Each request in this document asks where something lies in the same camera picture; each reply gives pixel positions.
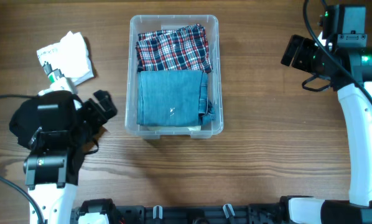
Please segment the white printed shirt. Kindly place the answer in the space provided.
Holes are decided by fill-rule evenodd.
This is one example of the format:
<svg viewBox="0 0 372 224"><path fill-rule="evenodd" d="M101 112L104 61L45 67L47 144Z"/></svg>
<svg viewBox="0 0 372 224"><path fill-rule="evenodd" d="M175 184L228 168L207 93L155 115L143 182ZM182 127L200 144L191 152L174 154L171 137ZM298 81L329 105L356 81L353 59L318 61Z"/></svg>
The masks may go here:
<svg viewBox="0 0 372 224"><path fill-rule="evenodd" d="M79 85L94 77L88 48L80 32L69 31L60 42L37 50L37 57L52 83L66 77Z"/></svg>

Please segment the black garment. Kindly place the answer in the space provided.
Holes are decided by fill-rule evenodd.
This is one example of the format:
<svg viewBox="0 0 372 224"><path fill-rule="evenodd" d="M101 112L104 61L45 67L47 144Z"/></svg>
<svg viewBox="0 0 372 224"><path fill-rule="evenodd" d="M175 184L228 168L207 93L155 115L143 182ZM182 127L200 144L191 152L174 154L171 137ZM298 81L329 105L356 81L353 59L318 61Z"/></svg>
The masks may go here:
<svg viewBox="0 0 372 224"><path fill-rule="evenodd" d="M44 132L37 114L39 101L39 96L25 101L9 123L19 145L30 150L23 164L26 185L30 188L39 184L56 184L58 188L77 185L78 173L87 155L83 146L96 142L96 134L91 133L90 126L82 119L81 108L77 110L73 129Z"/></svg>

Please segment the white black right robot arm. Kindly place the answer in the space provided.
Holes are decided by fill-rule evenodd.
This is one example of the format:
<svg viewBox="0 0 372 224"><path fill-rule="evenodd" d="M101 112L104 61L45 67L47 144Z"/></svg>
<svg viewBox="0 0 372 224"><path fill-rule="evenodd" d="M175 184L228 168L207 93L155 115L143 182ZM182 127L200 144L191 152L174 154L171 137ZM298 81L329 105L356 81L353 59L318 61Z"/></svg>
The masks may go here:
<svg viewBox="0 0 372 224"><path fill-rule="evenodd" d="M338 48L328 57L314 40L293 35L281 63L328 80L344 114L351 166L348 200L292 197L294 223L372 223L372 48Z"/></svg>

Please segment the clear plastic storage bin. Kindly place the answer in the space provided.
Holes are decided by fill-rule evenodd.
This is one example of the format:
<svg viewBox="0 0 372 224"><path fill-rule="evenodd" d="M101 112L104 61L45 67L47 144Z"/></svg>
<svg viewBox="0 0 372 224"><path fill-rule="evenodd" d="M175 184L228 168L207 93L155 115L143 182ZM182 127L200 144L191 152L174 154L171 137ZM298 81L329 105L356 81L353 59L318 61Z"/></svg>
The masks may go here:
<svg viewBox="0 0 372 224"><path fill-rule="evenodd" d="M201 127L201 131L150 131L137 124L137 53L138 34L156 30L174 30L201 24L208 38L209 59L213 67L208 75L208 99L211 101L216 119ZM209 139L223 130L223 103L221 92L219 22L214 15L136 15L130 21L128 82L124 125L128 133L143 139L159 139L161 136L189 135L192 139Z"/></svg>

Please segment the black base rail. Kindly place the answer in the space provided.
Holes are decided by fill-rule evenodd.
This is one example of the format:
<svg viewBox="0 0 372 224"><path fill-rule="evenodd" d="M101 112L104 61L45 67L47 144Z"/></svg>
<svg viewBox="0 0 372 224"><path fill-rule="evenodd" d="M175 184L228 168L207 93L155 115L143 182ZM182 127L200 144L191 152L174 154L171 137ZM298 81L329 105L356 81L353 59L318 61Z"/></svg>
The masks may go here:
<svg viewBox="0 0 372 224"><path fill-rule="evenodd" d="M91 223L90 214L102 215L108 223L124 224L193 224L193 223L285 223L284 209L279 203L212 207L143 207L115 206L111 202L98 205L85 202L72 210L71 223Z"/></svg>

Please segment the cream folded cloth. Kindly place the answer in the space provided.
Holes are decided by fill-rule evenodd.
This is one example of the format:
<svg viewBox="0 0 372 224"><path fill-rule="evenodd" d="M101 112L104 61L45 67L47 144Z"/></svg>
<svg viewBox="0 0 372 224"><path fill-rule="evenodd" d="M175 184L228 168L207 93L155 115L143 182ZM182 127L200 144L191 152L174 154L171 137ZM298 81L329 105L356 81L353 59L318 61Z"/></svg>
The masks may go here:
<svg viewBox="0 0 372 224"><path fill-rule="evenodd" d="M178 131L178 130L187 130L187 131L201 131L201 126L148 126L148 130L150 131Z"/></svg>

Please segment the red navy plaid shirt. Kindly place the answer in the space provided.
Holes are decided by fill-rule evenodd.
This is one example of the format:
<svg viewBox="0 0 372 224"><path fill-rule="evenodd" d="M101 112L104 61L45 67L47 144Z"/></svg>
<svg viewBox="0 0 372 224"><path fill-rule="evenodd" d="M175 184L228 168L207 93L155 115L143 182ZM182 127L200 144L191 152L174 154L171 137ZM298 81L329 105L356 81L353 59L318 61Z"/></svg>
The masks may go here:
<svg viewBox="0 0 372 224"><path fill-rule="evenodd" d="M137 70L212 71L206 30L201 24L176 30L157 30L138 35Z"/></svg>

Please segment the blue denim jeans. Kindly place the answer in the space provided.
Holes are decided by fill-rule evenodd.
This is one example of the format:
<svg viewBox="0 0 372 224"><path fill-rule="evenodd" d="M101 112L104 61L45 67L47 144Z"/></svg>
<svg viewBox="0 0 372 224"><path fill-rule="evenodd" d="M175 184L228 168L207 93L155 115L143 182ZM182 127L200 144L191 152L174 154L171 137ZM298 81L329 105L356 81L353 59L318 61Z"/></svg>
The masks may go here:
<svg viewBox="0 0 372 224"><path fill-rule="evenodd" d="M216 119L208 99L208 74L200 70L138 73L137 124L203 126Z"/></svg>

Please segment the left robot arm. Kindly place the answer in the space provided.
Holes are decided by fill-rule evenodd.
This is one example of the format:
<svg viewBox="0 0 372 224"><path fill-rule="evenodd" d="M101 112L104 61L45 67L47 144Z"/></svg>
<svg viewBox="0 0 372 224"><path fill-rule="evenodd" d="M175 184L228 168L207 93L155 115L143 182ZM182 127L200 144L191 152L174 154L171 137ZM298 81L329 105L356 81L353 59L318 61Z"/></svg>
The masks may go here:
<svg viewBox="0 0 372 224"><path fill-rule="evenodd" d="M79 97L69 91L39 97L40 126L24 162L31 223L70 223L79 170L87 156L83 147L96 143L101 127L118 112L107 91L93 95L80 108L75 107Z"/></svg>

